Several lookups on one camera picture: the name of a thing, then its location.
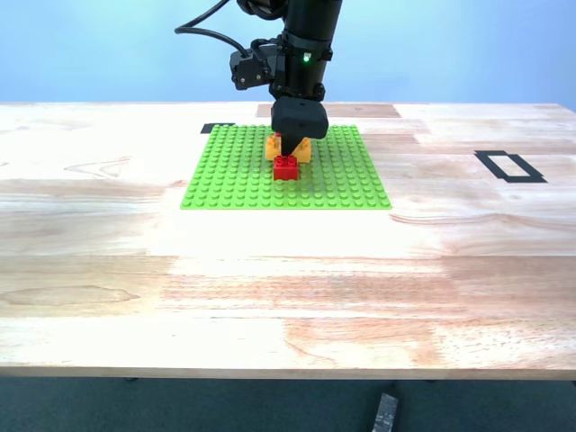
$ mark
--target green lego baseplate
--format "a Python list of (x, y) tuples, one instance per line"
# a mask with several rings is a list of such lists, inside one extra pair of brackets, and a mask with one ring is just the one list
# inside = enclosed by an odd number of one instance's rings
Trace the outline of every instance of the green lego baseplate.
[(389, 210), (390, 200), (356, 126), (311, 141), (298, 180), (274, 180), (265, 158), (269, 126), (214, 126), (181, 208)]

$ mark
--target red lego brick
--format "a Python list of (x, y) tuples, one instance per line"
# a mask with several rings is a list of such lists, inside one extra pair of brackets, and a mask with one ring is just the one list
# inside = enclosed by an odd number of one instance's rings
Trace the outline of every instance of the red lego brick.
[(298, 160), (296, 157), (290, 155), (274, 158), (274, 180), (298, 180)]

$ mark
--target blue wall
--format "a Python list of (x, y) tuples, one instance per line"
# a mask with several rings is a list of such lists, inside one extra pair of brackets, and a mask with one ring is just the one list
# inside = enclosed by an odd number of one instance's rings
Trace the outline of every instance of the blue wall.
[[(172, 33), (215, 0), (4, 0), (1, 101), (226, 101), (232, 48)], [(235, 0), (205, 22), (245, 45), (280, 21)], [(556, 102), (576, 110), (576, 0), (345, 0), (327, 100)]]

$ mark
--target wooden table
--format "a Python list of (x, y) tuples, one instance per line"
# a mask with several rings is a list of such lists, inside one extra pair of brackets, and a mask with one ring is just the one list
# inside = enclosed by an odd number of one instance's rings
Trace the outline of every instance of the wooden table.
[(180, 211), (202, 126), (269, 109), (0, 105), (0, 373), (576, 379), (574, 112), (327, 104), (392, 211)]

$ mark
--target lego brick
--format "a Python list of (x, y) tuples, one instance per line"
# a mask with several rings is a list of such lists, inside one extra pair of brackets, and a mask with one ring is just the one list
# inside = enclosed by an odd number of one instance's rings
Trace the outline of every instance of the lego brick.
[(276, 156), (273, 173), (274, 180), (298, 180), (298, 160), (292, 155)]
[(282, 154), (282, 149), (280, 148), (280, 134), (275, 133), (270, 135), (266, 140), (266, 151), (265, 158), (268, 160), (274, 160), (276, 156)]
[(298, 147), (292, 152), (292, 156), (298, 159), (299, 164), (309, 164), (312, 157), (312, 146), (310, 138), (300, 141)]
[[(275, 133), (274, 135), (269, 136), (266, 139), (266, 150), (265, 150), (265, 158), (268, 160), (274, 160), (277, 156), (280, 156), (282, 153), (281, 149), (281, 138), (279, 133)], [(304, 138), (298, 147), (294, 149), (292, 155), (298, 159), (298, 163), (300, 164), (309, 164), (310, 159), (312, 156), (312, 147), (311, 147), (311, 140), (310, 138)]]
[(392, 206), (356, 126), (311, 141), (299, 179), (273, 179), (264, 157), (269, 126), (214, 126), (182, 209), (367, 209)]

